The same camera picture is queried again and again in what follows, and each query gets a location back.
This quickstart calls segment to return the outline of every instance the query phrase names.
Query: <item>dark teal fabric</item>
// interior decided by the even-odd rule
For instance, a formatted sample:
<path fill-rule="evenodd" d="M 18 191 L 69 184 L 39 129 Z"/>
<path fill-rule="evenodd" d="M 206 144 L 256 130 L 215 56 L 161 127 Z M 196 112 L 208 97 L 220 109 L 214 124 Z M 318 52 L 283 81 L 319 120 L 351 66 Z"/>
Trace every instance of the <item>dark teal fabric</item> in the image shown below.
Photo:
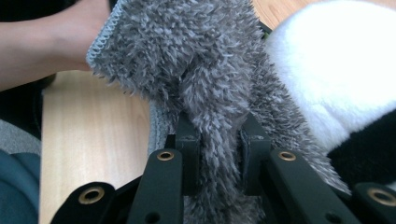
<path fill-rule="evenodd" d="M 40 158 L 0 150 L 0 223 L 38 222 Z"/>

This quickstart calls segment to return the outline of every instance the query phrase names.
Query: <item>gray fluffy fabric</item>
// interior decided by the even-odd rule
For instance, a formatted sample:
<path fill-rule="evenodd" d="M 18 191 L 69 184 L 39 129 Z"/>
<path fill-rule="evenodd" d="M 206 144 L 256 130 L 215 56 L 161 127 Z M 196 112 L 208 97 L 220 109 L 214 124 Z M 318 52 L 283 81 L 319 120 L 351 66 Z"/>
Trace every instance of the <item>gray fluffy fabric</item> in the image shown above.
<path fill-rule="evenodd" d="M 95 74 L 161 109 L 151 111 L 163 118 L 151 121 L 160 129 L 151 146 L 174 131 L 181 110 L 202 134 L 203 188 L 186 198 L 185 223 L 264 218 L 260 198 L 241 191 L 237 131 L 248 112 L 273 147 L 302 152 L 327 183 L 347 191 L 276 77 L 261 37 L 248 0 L 119 0 L 89 50 Z"/>

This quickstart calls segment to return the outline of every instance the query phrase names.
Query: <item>screw hole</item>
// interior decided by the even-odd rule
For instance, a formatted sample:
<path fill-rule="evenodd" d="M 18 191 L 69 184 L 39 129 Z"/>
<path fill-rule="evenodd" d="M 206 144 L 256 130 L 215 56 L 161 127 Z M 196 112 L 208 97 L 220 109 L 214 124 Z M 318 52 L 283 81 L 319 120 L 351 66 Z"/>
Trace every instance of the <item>screw hole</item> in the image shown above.
<path fill-rule="evenodd" d="M 326 213 L 325 217 L 330 223 L 334 223 L 334 224 L 343 223 L 343 219 L 341 219 L 339 216 L 337 216 L 332 212 Z"/>
<path fill-rule="evenodd" d="M 396 198 L 382 189 L 368 189 L 369 196 L 376 202 L 386 206 L 396 206 Z"/>
<path fill-rule="evenodd" d="M 78 197 L 78 201 L 82 204 L 97 203 L 105 195 L 105 190 L 102 187 L 92 187 L 84 190 Z"/>
<path fill-rule="evenodd" d="M 173 154 L 170 151 L 161 152 L 160 154 L 157 155 L 157 159 L 160 161 L 170 161 L 174 157 L 175 157 L 175 154 Z"/>
<path fill-rule="evenodd" d="M 146 223 L 151 224 L 151 223 L 157 223 L 158 221 L 160 221 L 161 217 L 160 214 L 153 212 L 153 213 L 148 213 L 146 215 Z"/>
<path fill-rule="evenodd" d="M 284 161 L 295 161 L 296 160 L 296 156 L 288 151 L 281 151 L 278 154 L 279 158 L 284 160 Z"/>

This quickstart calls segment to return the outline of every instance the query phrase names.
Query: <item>wooden surface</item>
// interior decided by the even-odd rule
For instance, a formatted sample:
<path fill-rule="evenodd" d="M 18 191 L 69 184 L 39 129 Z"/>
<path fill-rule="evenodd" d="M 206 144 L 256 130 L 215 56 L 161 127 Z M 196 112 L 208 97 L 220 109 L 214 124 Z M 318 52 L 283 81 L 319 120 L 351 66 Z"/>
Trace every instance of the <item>wooden surface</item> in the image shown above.
<path fill-rule="evenodd" d="M 275 28 L 318 0 L 254 0 L 261 20 Z M 396 8 L 395 0 L 375 0 Z M 118 188 L 142 174 L 149 107 L 90 73 L 64 72 L 45 91 L 40 221 L 50 223 L 76 188 L 104 181 Z"/>

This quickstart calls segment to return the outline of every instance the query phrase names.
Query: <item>metal grommet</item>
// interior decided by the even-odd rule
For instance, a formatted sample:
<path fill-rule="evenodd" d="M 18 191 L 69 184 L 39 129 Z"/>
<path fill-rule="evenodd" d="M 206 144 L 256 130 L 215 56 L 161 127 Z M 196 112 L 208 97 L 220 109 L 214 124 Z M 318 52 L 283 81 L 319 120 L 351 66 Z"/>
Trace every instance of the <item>metal grommet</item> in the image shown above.
<path fill-rule="evenodd" d="M 97 203 L 105 196 L 105 190 L 102 187 L 88 188 L 79 195 L 78 202 L 81 204 Z"/>
<path fill-rule="evenodd" d="M 160 161 L 170 161 L 174 157 L 175 157 L 175 154 L 173 154 L 173 152 L 170 152 L 170 151 L 164 151 L 157 155 L 157 159 Z"/>
<path fill-rule="evenodd" d="M 277 156 L 284 161 L 295 161 L 297 159 L 296 155 L 288 151 L 281 151 Z"/>
<path fill-rule="evenodd" d="M 391 195 L 390 193 L 382 190 L 382 189 L 368 189 L 368 195 L 374 201 L 384 204 L 386 206 L 396 206 L 396 198 L 395 196 Z"/>

